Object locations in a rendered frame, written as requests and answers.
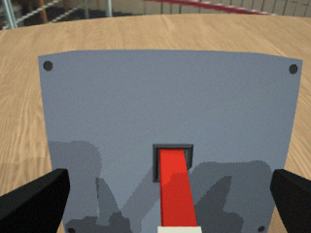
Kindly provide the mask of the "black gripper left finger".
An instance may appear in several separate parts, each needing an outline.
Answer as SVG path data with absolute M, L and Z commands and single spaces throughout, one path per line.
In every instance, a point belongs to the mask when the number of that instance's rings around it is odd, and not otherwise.
M 55 168 L 0 195 L 0 233 L 55 233 L 69 198 L 69 171 Z

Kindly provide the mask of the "grey sloped panel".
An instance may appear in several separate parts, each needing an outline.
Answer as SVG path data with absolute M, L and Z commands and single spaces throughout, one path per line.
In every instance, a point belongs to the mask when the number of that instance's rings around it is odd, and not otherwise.
M 159 149 L 184 149 L 201 233 L 267 233 L 303 59 L 253 51 L 39 55 L 52 171 L 69 171 L 65 233 L 158 233 Z

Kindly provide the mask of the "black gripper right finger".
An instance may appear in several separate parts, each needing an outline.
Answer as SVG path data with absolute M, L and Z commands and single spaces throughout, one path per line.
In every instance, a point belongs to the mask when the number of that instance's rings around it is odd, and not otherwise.
M 311 233 L 311 180 L 276 168 L 269 190 L 287 232 Z

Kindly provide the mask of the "red peg with white band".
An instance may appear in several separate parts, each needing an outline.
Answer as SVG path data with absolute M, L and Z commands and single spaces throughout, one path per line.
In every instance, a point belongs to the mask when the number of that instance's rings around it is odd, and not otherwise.
M 160 214 L 158 233 L 201 233 L 194 216 L 184 149 L 159 149 Z

